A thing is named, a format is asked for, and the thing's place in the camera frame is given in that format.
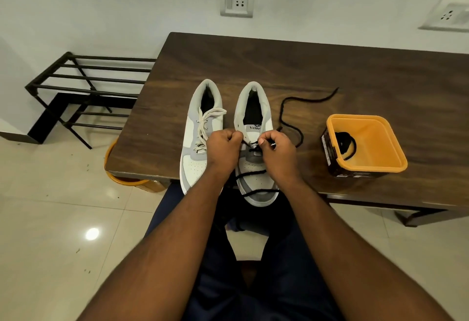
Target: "grey sneaker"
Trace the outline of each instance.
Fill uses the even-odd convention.
[[[262,86],[255,81],[247,84],[241,91],[234,112],[234,127],[244,135],[238,165],[235,172],[239,174],[257,172],[266,169],[257,146],[257,139],[266,131],[273,129],[269,100]],[[278,189],[272,178],[267,174],[242,176],[237,179],[238,187],[244,195],[257,189]],[[277,198],[278,192],[257,192],[244,198],[251,205],[268,206]]]
[[[206,141],[214,131],[223,129],[226,110],[212,80],[205,79],[192,95],[182,143],[179,178],[184,194],[194,186],[207,167]]]

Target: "hand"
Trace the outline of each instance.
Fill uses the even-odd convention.
[[[267,139],[275,141],[274,148]],[[280,190],[284,190],[292,183],[302,182],[298,170],[296,147],[290,138],[278,131],[267,131],[259,136],[257,143],[262,149],[267,172]]]
[[[243,134],[233,128],[213,132],[207,140],[207,169],[226,182],[236,167]]]

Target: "white sneaker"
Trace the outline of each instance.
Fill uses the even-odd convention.
[[[266,169],[257,146],[257,139],[266,131],[273,129],[269,100],[262,86],[255,81],[247,84],[241,91],[234,112],[234,127],[244,135],[241,145],[236,175],[257,172]],[[241,193],[251,193],[257,189],[278,189],[272,178],[267,174],[246,175],[237,179]],[[273,203],[278,192],[257,192],[244,198],[254,206],[262,207]]]
[[[194,186],[207,167],[208,137],[223,129],[226,110],[220,92],[212,80],[205,79],[192,95],[187,113],[186,131],[182,143],[179,178],[184,194]]]

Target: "table leg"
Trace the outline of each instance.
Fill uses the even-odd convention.
[[[394,211],[396,217],[406,227],[417,227],[428,225],[430,223],[454,220],[461,217],[469,216],[468,212],[452,211],[452,210],[425,210],[414,212],[411,215],[404,215],[401,212]]]

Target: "metal shoe rack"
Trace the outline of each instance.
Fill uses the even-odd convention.
[[[112,92],[112,91],[100,91],[97,90],[96,87],[93,85],[93,81],[108,81],[108,82],[117,82],[117,83],[131,83],[131,84],[140,84],[143,85],[145,81],[140,80],[128,80],[128,79],[114,79],[114,78],[103,78],[103,77],[92,77],[87,76],[85,74],[85,70],[103,70],[103,71],[124,71],[124,72],[141,72],[141,73],[149,73],[151,68],[132,68],[132,67],[119,67],[119,66],[98,66],[98,65],[82,65],[78,62],[78,59],[86,59],[87,61],[119,61],[122,62],[149,62],[154,63],[156,59],[152,58],[138,58],[138,57],[95,57],[95,56],[86,56],[86,55],[74,55],[71,52],[66,52],[62,55],[59,59],[55,61],[50,67],[45,69],[41,74],[39,74],[34,80],[32,80],[28,85],[26,85],[26,90],[36,99],[38,102],[44,106],[45,110],[53,116],[57,121],[62,123],[62,125],[67,128],[70,132],[73,133],[75,137],[77,137],[85,146],[89,149],[92,147],[73,129],[75,126],[81,127],[90,127],[90,128],[104,128],[104,129],[116,129],[121,130],[122,127],[116,126],[102,126],[102,125],[94,125],[88,123],[78,123],[77,120],[82,115],[92,115],[92,116],[109,116],[109,117],[128,117],[128,114],[118,114],[113,113],[111,107],[121,107],[119,105],[113,105],[113,103],[122,100],[122,98],[126,98],[129,100],[133,100],[131,103],[131,107],[133,107],[133,103],[137,100],[138,94],[128,94],[128,93],[121,93],[121,92]],[[62,68],[76,68],[80,75],[61,75],[56,74],[55,72]],[[63,78],[63,79],[75,79],[75,80],[85,80],[88,85],[90,86],[89,89],[78,89],[78,88],[70,88],[70,87],[61,87],[61,86],[50,86],[44,84],[44,82],[48,78]],[[38,89],[47,89],[47,90],[59,90],[59,91],[66,91],[72,93],[79,93],[79,94],[87,94],[85,95],[85,100],[79,106],[79,108],[75,111],[75,113],[70,117],[68,121],[64,121],[60,116],[57,115],[56,112],[51,110],[50,106],[42,100],[38,95]],[[108,112],[86,112],[86,108],[88,106],[102,106],[107,109]]]

